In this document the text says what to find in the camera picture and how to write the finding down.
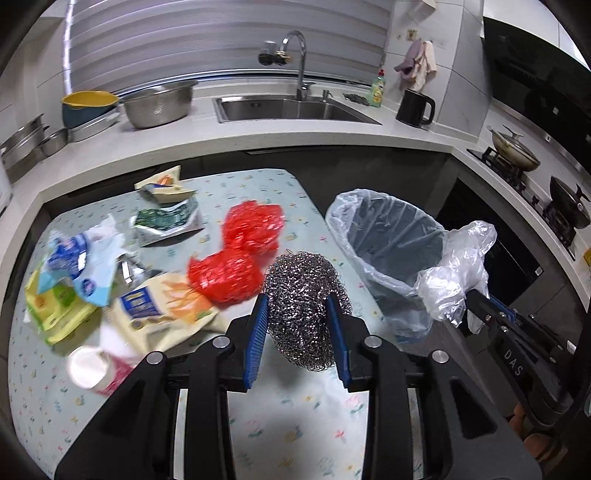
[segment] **window blind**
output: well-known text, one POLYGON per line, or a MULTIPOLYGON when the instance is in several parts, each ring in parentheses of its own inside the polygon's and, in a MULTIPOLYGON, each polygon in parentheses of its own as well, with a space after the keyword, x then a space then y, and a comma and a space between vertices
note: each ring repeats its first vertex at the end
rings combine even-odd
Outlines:
POLYGON ((70 0, 64 39, 68 91, 129 89, 177 76, 297 70, 263 67, 266 40, 296 28, 306 73, 370 82, 393 0, 70 0))

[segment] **dish soap bottle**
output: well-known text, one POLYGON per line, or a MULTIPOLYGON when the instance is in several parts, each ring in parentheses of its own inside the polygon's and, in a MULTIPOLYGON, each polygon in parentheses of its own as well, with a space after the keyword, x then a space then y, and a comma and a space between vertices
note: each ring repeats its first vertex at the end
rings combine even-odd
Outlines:
POLYGON ((374 107, 382 105, 382 98, 384 97, 384 86, 386 82, 384 80, 384 70, 380 69, 378 76, 371 84, 371 91, 369 92, 369 104, 374 107))

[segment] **faucet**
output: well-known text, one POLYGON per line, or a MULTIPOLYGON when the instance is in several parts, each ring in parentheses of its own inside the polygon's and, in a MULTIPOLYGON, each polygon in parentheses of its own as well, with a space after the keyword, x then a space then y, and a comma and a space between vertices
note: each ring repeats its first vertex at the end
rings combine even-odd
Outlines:
POLYGON ((263 65, 271 65, 272 63, 277 65, 285 65, 286 63, 290 62, 291 57, 285 52, 285 49, 287 48, 287 44, 294 37, 297 37, 298 40, 300 40, 300 69, 297 76, 297 90, 295 92, 295 99, 298 102, 305 102, 308 98, 310 85, 314 85, 314 82, 304 83, 304 68, 306 66, 306 39, 304 38, 304 34, 302 32, 299 30, 289 31, 283 39, 283 42, 281 42, 281 48, 275 52, 271 52, 270 50, 274 50, 274 48, 269 47, 277 45, 273 42, 267 42, 267 47, 264 48, 259 55, 259 62, 263 65))

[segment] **white countertop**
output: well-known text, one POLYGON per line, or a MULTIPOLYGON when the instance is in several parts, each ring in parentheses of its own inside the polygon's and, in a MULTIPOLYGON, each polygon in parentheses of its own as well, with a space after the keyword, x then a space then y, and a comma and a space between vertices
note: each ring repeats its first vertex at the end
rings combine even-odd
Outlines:
MULTIPOLYGON (((343 90, 327 85, 337 100, 343 90)), ((319 95, 322 86, 312 87, 319 95)), ((161 127, 134 130, 121 121, 82 142, 72 143, 35 166, 14 184, 12 201, 0 217, 0 297, 4 297, 18 251, 35 216, 45 202, 101 180, 140 168, 190 157, 254 148, 293 145, 370 145, 415 148, 454 155, 489 183, 519 212, 540 236, 562 266, 585 309, 591 295, 591 275, 583 260, 587 248, 579 235, 573 243, 573 261, 550 228, 509 185, 466 152, 476 137, 460 138, 413 128, 395 120, 395 112, 347 102, 382 125, 327 120, 256 120, 220 124, 212 98, 254 93, 293 93, 292 83, 221 82, 195 90, 189 116, 161 127)))

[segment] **floral tablecloth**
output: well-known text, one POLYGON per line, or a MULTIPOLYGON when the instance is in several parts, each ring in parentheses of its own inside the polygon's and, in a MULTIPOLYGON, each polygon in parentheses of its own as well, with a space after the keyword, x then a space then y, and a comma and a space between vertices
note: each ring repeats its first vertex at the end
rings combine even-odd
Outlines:
MULTIPOLYGON (((381 312, 353 268, 332 240, 322 215, 298 181, 285 170, 251 170, 186 180, 196 189, 204 215, 204 230, 181 242, 138 249, 129 231, 129 217, 151 203, 132 192, 64 213, 38 242, 25 275, 28 280, 41 260, 51 229, 76 234, 113 215, 125 232, 127 248, 139 250, 139 260, 166 271, 186 270, 189 256, 203 258, 220 250, 220 226, 230 207, 243 200, 277 203, 285 213, 279 253, 308 251, 328 258, 347 288, 353 314, 365 319, 372 333, 384 335, 381 312)), ((246 314, 252 301, 225 312, 229 318, 246 314)), ((24 295, 19 296, 9 345, 9 391, 12 418, 20 442, 39 466, 53 477, 57 464, 105 397, 73 385, 66 374, 67 355, 86 343, 98 345, 97 318, 72 338, 47 346, 23 324, 24 295)), ((193 349, 210 336, 198 334, 193 349)), ((258 380, 247 394, 229 395, 229 415, 236 474, 240 480, 360 477, 365 447, 367 394, 349 394, 335 368, 308 372, 290 364, 267 337, 258 380)), ((181 395, 179 424, 186 393, 181 395)), ((182 445, 182 434, 177 436, 182 445)), ((176 449, 175 477, 182 479, 182 448, 176 449)))

